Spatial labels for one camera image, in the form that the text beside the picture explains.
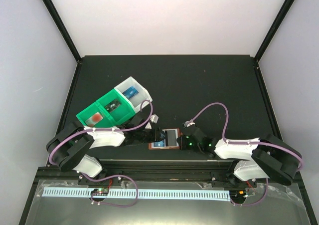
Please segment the brown leather card holder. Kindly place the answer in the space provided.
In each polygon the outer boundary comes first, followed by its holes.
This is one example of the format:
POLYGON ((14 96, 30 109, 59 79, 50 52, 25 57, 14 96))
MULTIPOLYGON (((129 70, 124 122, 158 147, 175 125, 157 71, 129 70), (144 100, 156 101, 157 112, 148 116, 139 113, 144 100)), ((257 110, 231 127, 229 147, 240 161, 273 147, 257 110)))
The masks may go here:
MULTIPOLYGON (((164 129, 164 131, 166 131, 166 130, 176 130, 177 134, 178 134, 177 138, 180 137, 180 130, 179 129, 164 129)), ((149 143, 148 146, 149 146, 149 150, 168 150, 168 149, 179 149, 180 148, 179 146, 177 146, 177 147, 165 146, 164 148, 152 148, 152 143, 149 143)))

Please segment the blue card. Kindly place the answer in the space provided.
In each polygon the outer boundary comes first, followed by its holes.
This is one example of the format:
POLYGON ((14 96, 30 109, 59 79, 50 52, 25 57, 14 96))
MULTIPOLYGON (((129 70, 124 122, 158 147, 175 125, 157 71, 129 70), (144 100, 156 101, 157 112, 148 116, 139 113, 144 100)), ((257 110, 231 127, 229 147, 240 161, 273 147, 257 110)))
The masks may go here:
POLYGON ((127 98, 127 99, 131 99, 133 98, 134 96, 136 96, 138 94, 138 90, 131 86, 129 87, 128 89, 126 89, 124 92, 123 92, 123 95, 127 98))
POLYGON ((152 148, 164 148, 165 146, 165 140, 152 143, 152 148))

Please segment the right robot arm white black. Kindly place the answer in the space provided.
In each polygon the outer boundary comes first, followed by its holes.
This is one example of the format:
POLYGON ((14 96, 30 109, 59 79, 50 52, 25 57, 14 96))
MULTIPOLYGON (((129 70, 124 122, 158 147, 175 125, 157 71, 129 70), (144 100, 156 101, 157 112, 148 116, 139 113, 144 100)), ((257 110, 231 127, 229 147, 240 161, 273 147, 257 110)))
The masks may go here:
POLYGON ((207 136, 197 126, 177 138, 181 150, 201 152, 212 159, 233 160, 227 182, 233 187, 252 179, 270 179, 289 186, 301 165, 301 154, 271 134, 250 140, 223 140, 207 136))

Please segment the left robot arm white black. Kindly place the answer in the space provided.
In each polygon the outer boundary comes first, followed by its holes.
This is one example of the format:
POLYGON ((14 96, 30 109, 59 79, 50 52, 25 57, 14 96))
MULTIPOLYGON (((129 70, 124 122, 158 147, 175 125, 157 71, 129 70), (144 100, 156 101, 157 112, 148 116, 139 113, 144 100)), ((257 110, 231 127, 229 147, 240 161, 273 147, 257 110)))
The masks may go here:
POLYGON ((46 145, 49 162, 60 171, 84 173, 95 184, 103 184, 107 172, 97 156, 89 156, 94 148, 133 146, 144 143, 164 142, 167 132, 157 125, 158 116, 138 114, 129 121, 111 128, 91 128, 72 122, 46 145))

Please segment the black card in green bin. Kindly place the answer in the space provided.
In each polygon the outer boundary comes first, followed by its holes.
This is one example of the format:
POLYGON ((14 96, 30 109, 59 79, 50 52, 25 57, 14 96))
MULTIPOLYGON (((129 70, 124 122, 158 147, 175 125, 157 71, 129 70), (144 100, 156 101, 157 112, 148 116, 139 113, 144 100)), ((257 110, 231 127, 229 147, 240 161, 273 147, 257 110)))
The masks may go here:
POLYGON ((111 113, 115 109, 117 109, 119 106, 121 106, 121 103, 119 102, 119 100, 114 99, 110 103, 108 103, 104 108, 108 113, 111 113))

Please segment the blue card in white bin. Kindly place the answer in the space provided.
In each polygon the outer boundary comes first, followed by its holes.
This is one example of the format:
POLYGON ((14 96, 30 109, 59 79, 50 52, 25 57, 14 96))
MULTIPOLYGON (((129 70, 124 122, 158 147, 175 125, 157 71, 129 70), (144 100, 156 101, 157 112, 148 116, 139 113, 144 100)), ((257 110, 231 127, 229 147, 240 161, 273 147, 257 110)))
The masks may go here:
POLYGON ((131 86, 129 87, 128 89, 126 89, 124 92, 123 92, 123 95, 127 98, 127 99, 131 99, 133 98, 134 96, 136 96, 138 94, 138 90, 131 86))

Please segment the red white card in bin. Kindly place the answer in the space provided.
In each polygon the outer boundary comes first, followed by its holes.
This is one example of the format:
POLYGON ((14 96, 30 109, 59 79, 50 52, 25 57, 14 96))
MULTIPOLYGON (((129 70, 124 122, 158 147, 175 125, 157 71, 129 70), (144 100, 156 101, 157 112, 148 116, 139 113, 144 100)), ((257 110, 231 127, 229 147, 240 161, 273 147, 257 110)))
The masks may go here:
POLYGON ((85 121, 85 124, 88 127, 94 127, 97 123, 99 123, 102 120, 103 120, 103 116, 99 112, 97 112, 97 113, 93 114, 91 117, 89 117, 85 121))

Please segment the green bin near white bin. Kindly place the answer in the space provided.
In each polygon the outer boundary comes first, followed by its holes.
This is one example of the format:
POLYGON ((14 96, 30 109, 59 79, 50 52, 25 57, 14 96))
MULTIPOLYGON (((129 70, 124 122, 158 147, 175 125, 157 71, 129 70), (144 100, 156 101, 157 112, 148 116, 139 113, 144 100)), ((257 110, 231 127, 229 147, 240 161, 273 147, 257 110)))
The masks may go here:
POLYGON ((129 102, 116 89, 112 89, 96 102, 110 115, 115 125, 121 125, 135 116, 129 102))

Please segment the white plastic bin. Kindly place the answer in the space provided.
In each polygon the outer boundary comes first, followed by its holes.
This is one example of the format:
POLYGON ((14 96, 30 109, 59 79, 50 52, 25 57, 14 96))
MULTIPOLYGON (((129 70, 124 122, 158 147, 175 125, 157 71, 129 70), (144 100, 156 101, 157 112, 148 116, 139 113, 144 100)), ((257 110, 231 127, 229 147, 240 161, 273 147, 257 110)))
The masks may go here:
POLYGON ((142 105, 142 102, 144 100, 148 100, 150 102, 153 101, 149 92, 131 76, 123 82, 121 82, 120 84, 118 84, 117 86, 115 86, 114 88, 117 92, 119 92, 121 96, 123 96, 128 101, 135 113, 140 112, 141 109, 145 108, 148 105, 148 103, 143 103, 142 105), (139 93, 133 98, 127 99, 123 95, 123 92, 131 86, 135 87, 139 93))

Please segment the green bin at end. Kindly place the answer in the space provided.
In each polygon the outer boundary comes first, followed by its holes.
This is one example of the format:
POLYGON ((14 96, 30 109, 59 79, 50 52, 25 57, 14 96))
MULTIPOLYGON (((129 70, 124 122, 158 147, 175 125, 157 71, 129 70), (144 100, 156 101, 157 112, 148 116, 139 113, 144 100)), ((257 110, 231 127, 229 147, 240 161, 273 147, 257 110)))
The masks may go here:
POLYGON ((109 128, 113 125, 110 114, 97 102, 79 112, 76 118, 88 127, 109 128))

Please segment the small circuit board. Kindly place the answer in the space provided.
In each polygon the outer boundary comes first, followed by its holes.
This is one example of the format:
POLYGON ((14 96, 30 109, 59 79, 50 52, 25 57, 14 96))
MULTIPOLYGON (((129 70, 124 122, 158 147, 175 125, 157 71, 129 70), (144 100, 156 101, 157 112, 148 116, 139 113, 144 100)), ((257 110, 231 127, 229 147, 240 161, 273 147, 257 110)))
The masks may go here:
POLYGON ((109 193, 109 189, 108 188, 96 188, 91 192, 91 196, 107 196, 109 193))

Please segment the black aluminium front rail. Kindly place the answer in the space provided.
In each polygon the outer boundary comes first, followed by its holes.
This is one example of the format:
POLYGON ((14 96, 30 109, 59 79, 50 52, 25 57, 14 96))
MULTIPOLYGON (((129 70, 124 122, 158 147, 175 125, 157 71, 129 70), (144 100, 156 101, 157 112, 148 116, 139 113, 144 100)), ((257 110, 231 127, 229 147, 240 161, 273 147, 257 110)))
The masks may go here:
POLYGON ((256 187, 264 179, 239 180, 232 175, 235 162, 231 161, 102 161, 102 171, 93 177, 100 180, 115 176, 113 184, 120 175, 128 176, 136 182, 199 182, 209 183, 216 188, 241 190, 249 186, 256 187))

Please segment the right black frame post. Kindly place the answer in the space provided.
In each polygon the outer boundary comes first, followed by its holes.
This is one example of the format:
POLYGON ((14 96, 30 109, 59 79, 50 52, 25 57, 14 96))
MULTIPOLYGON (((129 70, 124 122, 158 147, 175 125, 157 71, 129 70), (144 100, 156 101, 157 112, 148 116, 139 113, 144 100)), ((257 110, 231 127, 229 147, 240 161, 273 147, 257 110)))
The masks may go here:
POLYGON ((288 14, 290 8, 292 7, 295 0, 284 0, 279 12, 277 13, 273 23, 271 24, 265 38, 263 39, 256 55, 254 56, 254 60, 259 62, 266 52, 268 46, 270 45, 272 39, 274 38, 276 32, 278 31, 280 25, 284 21, 286 15, 288 14))

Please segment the black frame post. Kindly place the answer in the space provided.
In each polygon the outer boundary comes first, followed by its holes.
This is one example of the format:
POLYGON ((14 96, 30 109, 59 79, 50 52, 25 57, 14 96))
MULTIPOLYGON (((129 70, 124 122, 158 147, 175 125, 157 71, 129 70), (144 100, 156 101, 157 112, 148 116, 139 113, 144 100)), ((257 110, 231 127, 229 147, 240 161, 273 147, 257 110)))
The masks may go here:
POLYGON ((280 25, 284 21, 286 15, 288 14, 290 8, 292 7, 295 0, 284 0, 279 12, 277 13, 273 23, 271 24, 265 38, 263 39, 256 55, 254 56, 254 60, 259 62, 266 52, 268 46, 270 45, 272 39, 274 38, 276 32, 278 31, 280 25))
POLYGON ((65 27, 54 3, 52 0, 42 0, 47 11, 49 12, 50 16, 52 17, 55 25, 57 26, 60 34, 62 35, 65 43, 67 44, 70 52, 72 53, 74 59, 76 60, 76 62, 81 61, 81 56, 67 30, 67 28, 65 27))

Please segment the left black frame post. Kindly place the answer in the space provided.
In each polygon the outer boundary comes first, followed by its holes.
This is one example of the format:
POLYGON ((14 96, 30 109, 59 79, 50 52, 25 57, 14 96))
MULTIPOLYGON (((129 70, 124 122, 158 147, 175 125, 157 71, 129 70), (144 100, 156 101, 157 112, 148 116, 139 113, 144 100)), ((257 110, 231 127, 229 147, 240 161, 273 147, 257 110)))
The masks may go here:
POLYGON ((72 53, 74 59, 76 60, 76 62, 81 61, 81 56, 67 30, 67 28, 65 27, 54 3, 52 0, 42 0, 47 11, 49 12, 50 16, 52 17, 55 25, 57 26, 60 34, 62 35, 65 43, 67 44, 70 52, 72 53))

